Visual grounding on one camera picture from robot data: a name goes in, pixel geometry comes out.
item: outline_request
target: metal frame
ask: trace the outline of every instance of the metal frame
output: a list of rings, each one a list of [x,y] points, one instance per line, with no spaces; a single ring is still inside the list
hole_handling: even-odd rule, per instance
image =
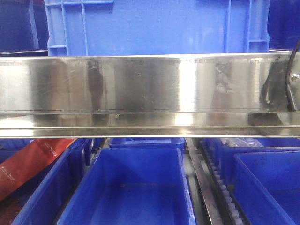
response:
[[[289,57],[0,58],[0,137],[299,136],[285,94]]]

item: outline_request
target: stainless steel rail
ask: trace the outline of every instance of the stainless steel rail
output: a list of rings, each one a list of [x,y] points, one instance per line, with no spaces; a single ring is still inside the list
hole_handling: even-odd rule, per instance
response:
[[[298,136],[289,56],[0,58],[0,137]]]

